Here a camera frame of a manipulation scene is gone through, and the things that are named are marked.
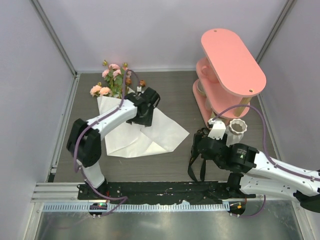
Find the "white wrapping paper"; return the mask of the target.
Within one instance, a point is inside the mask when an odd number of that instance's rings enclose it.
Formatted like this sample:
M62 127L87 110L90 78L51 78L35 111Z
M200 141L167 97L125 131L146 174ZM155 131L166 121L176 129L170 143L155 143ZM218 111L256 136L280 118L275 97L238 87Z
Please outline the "white wrapping paper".
M101 115L119 106L121 99L101 96L97 102ZM171 153L188 135L187 130L155 107L150 127L122 123L102 141L105 142L108 156L136 158Z

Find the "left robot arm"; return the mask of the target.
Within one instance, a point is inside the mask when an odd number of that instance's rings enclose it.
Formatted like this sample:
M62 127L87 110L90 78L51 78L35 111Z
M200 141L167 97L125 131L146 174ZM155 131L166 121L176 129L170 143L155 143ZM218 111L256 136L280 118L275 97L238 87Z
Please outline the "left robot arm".
M89 120L77 119L71 128L66 149L71 153L75 167L84 173L89 194L100 200L107 192L107 180L102 174L99 160L101 141L123 123L150 127L160 95L148 87L143 93L131 92L107 112Z

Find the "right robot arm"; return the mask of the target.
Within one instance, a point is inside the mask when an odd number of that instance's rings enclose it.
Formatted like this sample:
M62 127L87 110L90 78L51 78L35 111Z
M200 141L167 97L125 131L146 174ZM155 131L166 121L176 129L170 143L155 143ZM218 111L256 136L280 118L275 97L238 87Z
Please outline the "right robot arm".
M233 198L242 195L269 195L298 202L311 212L320 211L320 173L316 170L300 168L275 158L265 152L242 143L227 146L227 136L214 139L205 128L193 136L188 175L197 178L192 164L198 157L203 162L200 180L205 180L207 161L230 175L226 193Z

